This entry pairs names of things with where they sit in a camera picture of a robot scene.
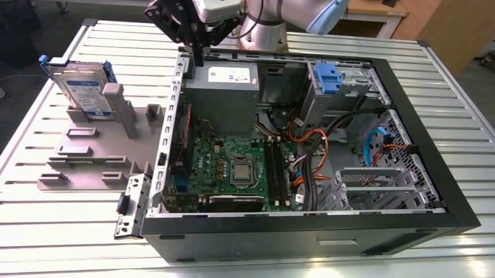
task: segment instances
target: blue drive bracket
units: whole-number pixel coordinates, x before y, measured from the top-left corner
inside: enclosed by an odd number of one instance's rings
[[[50,79],[52,79],[52,75],[50,74],[48,70],[47,70],[47,66],[48,66],[48,56],[47,55],[42,55],[40,58],[38,58],[38,61],[40,62],[40,67],[43,69],[43,71],[46,72],[46,74],[48,75]]]
[[[322,84],[323,94],[338,93],[342,86],[342,74],[335,64],[318,62],[315,64],[315,72],[318,81]]]

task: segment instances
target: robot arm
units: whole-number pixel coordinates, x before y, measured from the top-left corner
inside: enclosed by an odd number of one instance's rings
[[[144,15],[172,41],[185,43],[194,54],[195,64],[202,67],[203,49],[218,45],[241,23],[241,1],[154,0]],[[345,14],[347,4],[349,0],[251,0],[238,37],[243,47],[283,50],[287,44],[286,21],[307,32],[327,34]]]
[[[242,34],[247,34],[241,38],[243,48],[277,52],[285,50],[287,47],[286,21],[309,33],[327,34],[346,12],[349,1],[251,0],[241,30]]]
[[[203,67],[203,49],[218,45],[241,23],[239,6],[241,0],[155,0],[144,15],[175,43],[185,43]]]

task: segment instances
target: floor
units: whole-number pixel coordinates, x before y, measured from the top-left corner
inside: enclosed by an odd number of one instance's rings
[[[62,56],[86,18],[102,20],[147,22],[142,7],[86,5],[71,3],[70,12],[62,14],[54,2],[39,1],[36,13],[42,28],[31,34],[31,39],[40,54]],[[38,96],[44,79],[39,77],[8,78],[11,75],[44,75],[38,63],[20,69],[10,68],[0,62],[0,87],[8,98],[0,100],[0,150],[16,131],[31,104]],[[495,125],[495,69],[485,68],[473,61],[458,81],[469,93],[490,123]]]

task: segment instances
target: aluminum slotted table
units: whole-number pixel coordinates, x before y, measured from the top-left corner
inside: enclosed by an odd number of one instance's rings
[[[86,21],[64,56],[114,64],[135,107],[167,107],[178,44],[147,23]],[[237,48],[225,41],[223,48]],[[485,277],[495,272],[495,132],[435,53],[414,41],[289,34],[291,52],[389,60],[482,227],[386,257],[170,265],[144,240],[114,240],[120,193],[40,192],[68,101],[52,81],[0,156],[0,273],[95,277]]]

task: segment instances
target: green motherboard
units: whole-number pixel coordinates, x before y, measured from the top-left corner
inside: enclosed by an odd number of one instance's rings
[[[263,139],[250,138],[197,138],[189,194],[258,195],[265,197],[263,211],[295,210],[286,172],[283,185],[287,201],[285,204],[270,201],[265,143]],[[279,150],[285,164],[290,163],[294,144],[282,142]]]

